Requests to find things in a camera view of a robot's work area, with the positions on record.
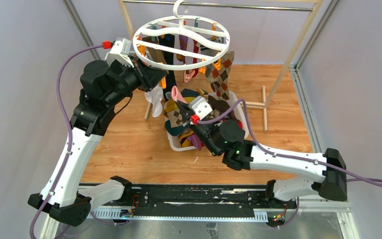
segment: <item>red connector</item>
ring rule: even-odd
[[[103,49],[111,49],[113,46],[112,42],[110,41],[103,41],[102,45],[103,45]]]
[[[191,122],[194,124],[194,125],[198,125],[197,121],[200,120],[200,117],[198,117],[198,115],[193,115],[191,116]]]

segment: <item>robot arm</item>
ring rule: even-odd
[[[70,158],[62,173],[61,166],[67,154],[68,140],[56,168],[40,193],[30,195],[28,204],[39,209],[43,199],[51,195],[43,211],[59,222],[80,225],[94,208],[112,200],[123,200],[131,193],[131,183],[120,177],[77,192],[81,176],[91,154],[106,133],[115,117],[114,107],[136,89],[151,91],[167,74],[143,64],[137,57],[129,56],[131,42],[117,39],[105,61],[87,64],[80,77],[83,89],[80,103],[71,117],[73,142]],[[57,175],[61,177],[54,191],[50,191]]]
[[[261,150],[253,141],[244,140],[245,132],[236,121],[228,119],[222,124],[199,124],[200,119],[212,111],[205,98],[197,97],[190,104],[177,102],[191,128],[213,156],[223,154],[222,162],[234,170],[268,169],[296,174],[289,180],[272,180],[267,183],[266,199],[287,202],[295,197],[318,194],[333,200],[346,201],[346,174],[319,164],[329,163],[346,169],[339,151],[329,148],[323,153],[301,153],[261,145]],[[295,160],[308,158],[314,163]]]

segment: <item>white wall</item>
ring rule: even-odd
[[[0,0],[0,238],[29,238],[36,210],[28,196],[49,179],[67,135],[56,101],[57,71],[84,47],[61,1]],[[86,53],[77,57],[63,75],[69,113],[90,60]]]
[[[319,16],[322,15],[330,1],[324,1]],[[312,7],[312,4],[309,3],[257,0],[193,0],[192,2]],[[113,40],[120,36],[129,38],[118,1],[73,0],[73,3],[94,43]],[[173,15],[172,5],[126,3],[126,6],[134,30],[157,18]],[[284,63],[308,16],[307,12],[196,6],[189,7],[187,14],[211,18],[225,26],[231,35],[230,49],[235,51],[235,63],[237,64]],[[98,52],[104,58],[102,50],[98,50]]]
[[[323,150],[382,178],[382,1],[341,0],[300,72]],[[382,188],[348,192],[360,237],[382,238]]]

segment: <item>wooden floor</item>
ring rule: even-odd
[[[262,85],[266,85],[269,91],[280,68],[279,65],[235,65],[229,77],[229,89],[238,99],[261,102]],[[185,84],[182,83],[181,72],[177,73],[180,90],[210,90],[203,75],[199,74]],[[126,101],[119,103],[116,110]],[[118,175],[133,183],[264,184],[272,179],[293,177],[270,170],[234,171],[222,164],[222,157],[213,157],[206,149],[173,151],[167,139],[163,115],[157,118],[150,116],[145,121],[146,107],[144,93],[135,91],[129,106],[112,121],[91,156],[82,182],[106,182],[111,176]],[[289,73],[269,105],[269,131],[263,132],[261,110],[249,110],[249,115],[260,143],[294,151],[312,151]]]

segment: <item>metal rod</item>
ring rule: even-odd
[[[65,8],[68,11],[68,14],[70,15],[72,21],[74,22],[75,27],[77,28],[78,32],[80,33],[81,38],[83,39],[86,46],[93,46],[92,39],[90,38],[89,34],[86,31],[86,28],[84,27],[83,22],[80,19],[80,16],[77,13],[77,10],[74,7],[74,4],[71,0],[62,0],[62,2],[65,5]],[[101,60],[99,54],[97,53],[96,49],[92,49],[89,51],[92,55],[93,60]]]
[[[144,1],[144,0],[123,0],[125,3],[149,3],[161,5],[174,5],[171,1]],[[228,8],[241,8],[241,9],[258,9],[258,10],[278,10],[278,11],[312,11],[312,8],[303,7],[281,7],[281,6],[250,6],[250,5],[234,5],[234,4],[220,4],[220,3],[199,3],[199,2],[184,2],[181,5],[188,6],[209,6],[209,7],[228,7]]]
[[[336,6],[337,6],[338,3],[339,3],[339,0],[332,0],[330,2],[329,6],[327,7],[326,12],[324,13],[323,17],[321,18],[321,21],[317,25],[314,33],[312,34],[310,40],[308,41],[308,44],[305,46],[304,50],[301,53],[301,56],[297,60],[295,69],[300,69],[301,68],[301,66],[304,63],[304,61],[306,60],[309,52],[311,51],[315,41],[317,40],[318,36],[322,32],[322,30],[323,30],[324,26],[326,25],[326,23],[329,21],[329,18],[331,17],[331,15],[335,11]]]

